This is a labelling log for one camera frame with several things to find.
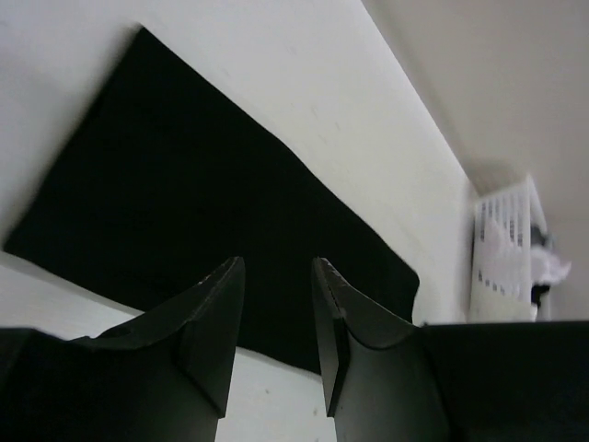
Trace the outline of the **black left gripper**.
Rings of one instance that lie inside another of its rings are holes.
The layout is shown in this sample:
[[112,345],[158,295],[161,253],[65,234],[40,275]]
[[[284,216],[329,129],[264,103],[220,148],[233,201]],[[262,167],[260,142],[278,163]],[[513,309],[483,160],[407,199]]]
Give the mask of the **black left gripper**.
[[587,322],[423,327],[432,371],[416,327],[323,258],[312,297],[338,440],[448,441],[449,419],[457,441],[587,440]]

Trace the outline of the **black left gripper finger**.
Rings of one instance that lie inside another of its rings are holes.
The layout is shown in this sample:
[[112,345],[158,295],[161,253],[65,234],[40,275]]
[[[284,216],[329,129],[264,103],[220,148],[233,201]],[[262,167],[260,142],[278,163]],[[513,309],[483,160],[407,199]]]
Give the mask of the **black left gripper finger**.
[[245,292],[231,258],[95,338],[1,331],[5,441],[212,441],[225,416]]

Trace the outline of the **black tank top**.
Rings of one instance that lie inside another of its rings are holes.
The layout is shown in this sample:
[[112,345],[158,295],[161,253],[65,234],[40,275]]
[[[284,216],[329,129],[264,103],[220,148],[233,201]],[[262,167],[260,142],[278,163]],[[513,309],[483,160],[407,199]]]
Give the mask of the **black tank top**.
[[404,320],[420,284],[285,144],[147,29],[3,248],[141,311],[239,256],[239,346],[311,372],[316,257]]

